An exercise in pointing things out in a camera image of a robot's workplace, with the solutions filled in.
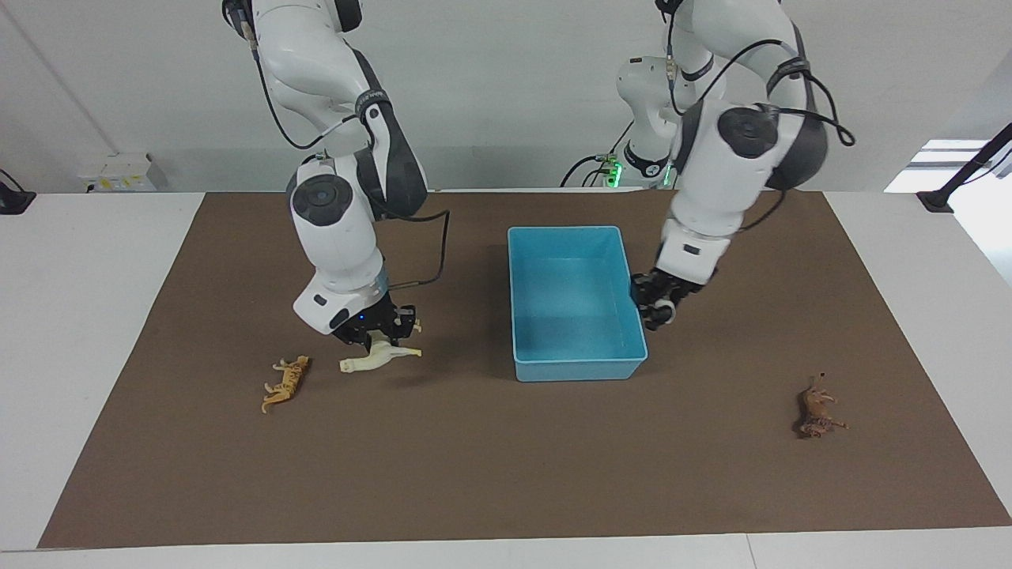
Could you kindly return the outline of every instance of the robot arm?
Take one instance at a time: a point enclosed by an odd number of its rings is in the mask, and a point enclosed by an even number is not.
[[[673,96],[663,81],[667,108],[657,109],[656,95],[653,100],[623,95],[637,120],[650,108],[647,114],[664,123],[634,127],[622,156],[623,166],[630,166],[637,180],[648,186],[657,185],[661,171],[644,170],[637,162],[670,161],[682,187],[672,199],[654,268],[632,277],[634,297],[651,330],[671,322],[681,300],[709,281],[760,190],[785,190],[807,181],[819,171],[827,151],[825,117],[816,111],[800,34],[776,0],[656,3],[673,18],[669,53],[678,80],[672,79]],[[767,85],[766,100],[740,105],[720,98],[723,72],[713,69],[714,55],[759,75]],[[662,81],[654,78],[652,83],[656,89]],[[672,108],[687,99],[695,102],[684,111]],[[661,154],[668,141],[667,154]],[[654,154],[645,155],[645,148]]]
[[[372,223],[410,218],[427,187],[371,65],[341,36],[361,21],[357,0],[225,0],[223,13],[249,42],[271,98],[312,123],[320,139],[349,110],[368,134],[353,155],[308,158],[288,183],[292,221],[316,267],[296,313],[349,344],[369,349],[380,331],[390,339],[384,345],[397,346],[417,328],[415,310],[391,300]]]

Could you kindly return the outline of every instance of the plastic container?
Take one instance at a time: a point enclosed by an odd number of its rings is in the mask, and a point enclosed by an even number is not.
[[[617,227],[509,230],[521,382],[627,380],[647,359]]]

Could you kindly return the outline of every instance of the wire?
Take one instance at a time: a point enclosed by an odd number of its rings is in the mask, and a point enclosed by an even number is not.
[[[834,129],[836,129],[836,136],[840,139],[840,144],[846,147],[851,147],[857,144],[857,138],[851,133],[846,127],[840,125],[840,114],[836,110],[836,100],[833,98],[833,93],[829,91],[829,88],[819,80],[818,77],[812,74],[811,71],[804,72],[805,78],[810,82],[815,84],[819,89],[822,90],[823,94],[826,95],[826,100],[829,101],[830,112],[832,113],[832,118],[819,114],[818,112],[813,112],[811,110],[805,110],[800,108],[782,108],[780,112],[785,114],[800,114],[803,116],[809,116],[815,118],[816,120],[821,120]]]
[[[756,220],[756,221],[750,223],[749,225],[747,225],[747,226],[739,229],[736,233],[745,233],[746,231],[749,231],[751,229],[755,229],[756,227],[758,227],[759,224],[761,224],[764,221],[768,220],[769,217],[773,215],[773,212],[776,212],[777,210],[780,209],[780,206],[783,205],[783,200],[786,199],[786,197],[787,197],[787,190],[786,189],[781,189],[780,190],[780,196],[777,197],[776,204],[773,204],[772,208],[770,208],[765,214],[759,216],[758,220]]]
[[[387,207],[386,204],[383,204],[382,201],[376,199],[368,191],[363,191],[362,193],[364,193],[365,196],[368,197],[369,201],[373,206],[375,206],[376,209],[378,209],[383,213],[387,214],[388,216],[396,220],[402,220],[411,223],[428,223],[431,221],[438,220],[439,218],[443,218],[442,240],[439,245],[439,269],[436,271],[435,276],[433,276],[432,278],[426,278],[425,280],[408,280],[407,282],[398,282],[397,284],[391,284],[390,287],[388,287],[388,290],[403,291],[405,289],[414,289],[415,287],[431,284],[432,282],[439,280],[439,278],[442,277],[443,268],[446,266],[446,241],[447,237],[449,236],[449,210],[443,210],[438,214],[425,216],[421,218],[416,218],[413,216],[402,216],[401,214],[392,212],[390,208]]]
[[[611,145],[611,150],[608,151],[608,155],[612,155],[612,154],[615,153],[615,149],[618,148],[618,145],[622,142],[622,139],[625,138],[625,135],[627,135],[629,133],[629,129],[632,128],[632,124],[634,123],[636,123],[636,120],[629,120],[629,124],[625,126],[625,130],[622,131],[622,134],[618,135],[618,138],[615,139],[615,144]],[[604,172],[602,172],[600,169],[598,169],[597,171],[593,172],[594,179],[591,180],[590,185],[591,186],[597,185],[597,176],[599,176],[602,173],[606,173],[606,172],[607,172],[606,170]]]
[[[580,184],[580,187],[587,187],[587,182],[590,181],[590,176],[594,176],[594,180],[595,180],[595,183],[596,183],[597,176],[599,176],[601,174],[607,174],[608,172],[610,172],[610,170],[606,170],[604,168],[598,168],[597,170],[594,170],[593,172],[588,172],[587,173],[587,177],[583,178],[583,183]]]
[[[583,166],[587,162],[593,162],[594,160],[597,160],[597,159],[598,159],[597,155],[591,155],[591,156],[588,156],[586,158],[581,158],[580,160],[578,160],[577,163],[573,164],[573,167],[570,168],[570,171],[566,172],[566,175],[563,176],[563,182],[561,184],[559,184],[559,187],[566,187],[566,182],[569,181],[570,176],[572,176],[573,173],[576,172],[577,168],[579,168],[580,166]]]
[[[818,112],[813,112],[811,110],[806,110],[804,108],[781,108],[780,112],[783,114],[799,114],[802,116],[808,116],[810,118],[815,118],[816,120],[825,123],[830,127],[836,129],[836,136],[840,139],[840,144],[846,147],[851,147],[857,144],[857,138],[849,129],[841,125],[837,119],[830,118],[825,114],[819,114]]]
[[[270,100],[270,92],[267,90],[267,80],[264,78],[263,75],[263,65],[260,64],[260,58],[254,56],[253,61],[256,62],[256,70],[257,73],[260,75],[260,86],[263,88],[263,97],[264,99],[267,100],[267,108],[270,109],[270,115],[274,118],[274,125],[277,126],[277,130],[281,133],[281,136],[284,137],[285,142],[298,148],[299,150],[309,150],[313,148],[314,146],[320,144],[320,141],[322,141],[324,137],[337,130],[338,127],[344,125],[348,120],[351,120],[352,118],[355,117],[354,114],[349,114],[348,116],[345,116],[344,118],[341,119],[340,123],[328,129],[319,137],[313,139],[313,142],[309,144],[303,145],[297,143],[296,141],[291,140],[291,137],[288,136],[288,133],[284,131],[284,127],[281,126],[281,119],[277,117],[277,110],[274,109],[274,102]]]
[[[728,60],[728,63],[724,64],[724,67],[721,68],[721,72],[716,74],[716,77],[714,77],[713,81],[711,81],[710,84],[706,87],[706,90],[703,91],[701,95],[699,95],[699,98],[696,99],[696,102],[699,102],[702,99],[706,98],[706,95],[708,95],[709,92],[713,90],[713,87],[716,85],[716,82],[721,80],[721,77],[724,77],[724,74],[727,73],[729,69],[731,69],[731,66],[734,65],[736,62],[738,62],[738,60],[745,57],[746,54],[748,54],[752,50],[755,50],[756,48],[761,48],[763,46],[782,46],[782,45],[783,42],[779,39],[760,39],[759,42],[756,42],[755,44],[752,44],[747,48],[745,48],[744,50],[742,50],[741,52],[735,54],[735,57],[731,58],[730,60]]]
[[[10,174],[7,173],[7,170],[4,170],[3,168],[0,168],[0,174],[3,174],[5,178],[7,178],[8,180],[14,182],[14,185],[17,186],[18,191],[20,191],[21,193],[27,193],[24,190],[24,188],[21,187],[21,184],[17,183],[17,180],[14,179],[14,176],[12,176],[12,175],[10,175]]]
[[[994,164],[992,164],[992,165],[991,165],[991,167],[990,167],[990,168],[988,168],[988,171],[987,171],[987,172],[984,172],[983,174],[981,174],[981,175],[977,176],[976,178],[972,178],[972,179],[968,179],[968,180],[966,180],[966,181],[962,182],[961,184],[959,184],[959,187],[962,187],[962,186],[964,186],[964,185],[966,185],[966,184],[968,184],[968,183],[974,183],[974,182],[976,182],[977,180],[979,180],[979,179],[983,178],[984,176],[987,176],[987,175],[988,175],[988,174],[990,174],[991,172],[994,172],[995,170],[997,170],[997,169],[998,169],[998,167],[999,167],[999,166],[1001,166],[1001,165],[1002,165],[1002,162],[1005,162],[1005,159],[1006,159],[1006,158],[1008,158],[1008,157],[1009,157],[1009,155],[1012,155],[1012,148],[1010,148],[1010,149],[1009,149],[1009,151],[1005,153],[1005,156],[1002,156],[1002,159],[1001,159],[1001,160],[999,160],[998,162],[995,162]]]
[[[674,30],[675,30],[675,15],[672,14],[671,22],[668,24],[668,47],[667,47],[668,61],[666,62],[667,65],[666,72],[668,73],[670,73],[672,70],[671,63],[674,61],[675,57],[674,49],[671,47],[671,33]],[[679,116],[684,116],[685,113],[682,112],[681,110],[678,110],[678,105],[675,104],[675,77],[673,75],[671,77],[668,77],[668,94],[671,95],[671,108],[675,110],[675,114]]]

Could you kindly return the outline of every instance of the electrical outlet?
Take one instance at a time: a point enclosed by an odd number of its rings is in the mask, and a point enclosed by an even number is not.
[[[158,191],[168,182],[147,154],[123,153],[89,161],[78,178],[86,191]]]

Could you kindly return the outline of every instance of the brown paper sheet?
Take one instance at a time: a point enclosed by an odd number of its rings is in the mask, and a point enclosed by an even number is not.
[[[445,276],[395,294],[425,355],[347,376],[361,348],[290,310],[312,267],[284,197],[207,195],[40,547],[1010,523],[818,193],[736,238],[631,380],[518,383],[507,229],[617,225],[644,270],[669,197],[433,195]],[[438,224],[377,233],[393,279],[433,272]],[[262,415],[270,364],[302,353],[301,391]],[[799,440],[820,372],[852,428]]]

